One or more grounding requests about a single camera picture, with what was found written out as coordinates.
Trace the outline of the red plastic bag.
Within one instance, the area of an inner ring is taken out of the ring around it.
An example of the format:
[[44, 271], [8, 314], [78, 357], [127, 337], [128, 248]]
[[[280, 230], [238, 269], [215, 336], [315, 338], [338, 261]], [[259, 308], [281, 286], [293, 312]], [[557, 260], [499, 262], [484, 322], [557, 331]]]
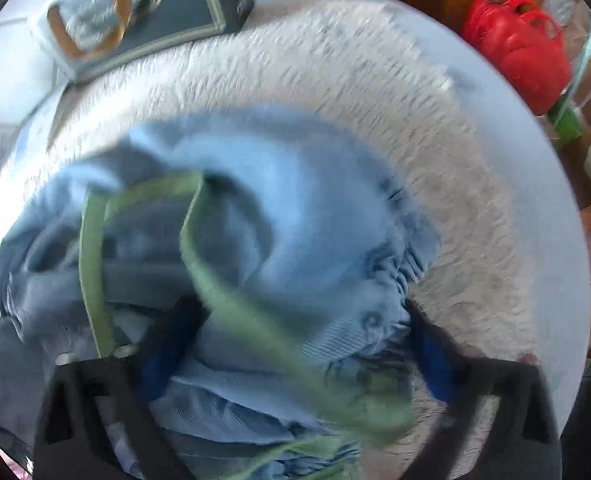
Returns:
[[536, 116], [553, 108], [571, 80], [562, 30], [533, 0], [473, 0], [461, 36]]

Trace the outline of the cream lace tablecloth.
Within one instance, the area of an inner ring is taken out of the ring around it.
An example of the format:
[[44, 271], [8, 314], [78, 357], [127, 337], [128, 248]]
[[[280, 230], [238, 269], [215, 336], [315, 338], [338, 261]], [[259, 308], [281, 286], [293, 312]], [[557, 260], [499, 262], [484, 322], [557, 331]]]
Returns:
[[37, 479], [558, 479], [573, 200], [383, 4], [272, 4], [67, 93], [0, 176], [0, 455]]

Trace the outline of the dark green gift bag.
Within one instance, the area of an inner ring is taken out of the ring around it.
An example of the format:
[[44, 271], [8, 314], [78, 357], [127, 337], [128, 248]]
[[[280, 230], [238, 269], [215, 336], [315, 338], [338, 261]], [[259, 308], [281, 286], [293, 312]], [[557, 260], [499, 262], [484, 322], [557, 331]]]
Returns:
[[46, 0], [34, 37], [72, 82], [169, 47], [239, 32], [254, 0]]

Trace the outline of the blue garment with green drawstring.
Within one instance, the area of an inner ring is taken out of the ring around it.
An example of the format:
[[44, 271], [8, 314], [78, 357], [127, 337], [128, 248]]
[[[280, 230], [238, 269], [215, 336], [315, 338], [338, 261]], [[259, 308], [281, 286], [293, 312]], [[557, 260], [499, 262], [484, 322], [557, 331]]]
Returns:
[[201, 479], [290, 479], [411, 427], [409, 286], [440, 250], [354, 134], [277, 106], [149, 122], [72, 162], [0, 241], [0, 446], [34, 453], [63, 353], [140, 344], [183, 297], [209, 316], [149, 404]]

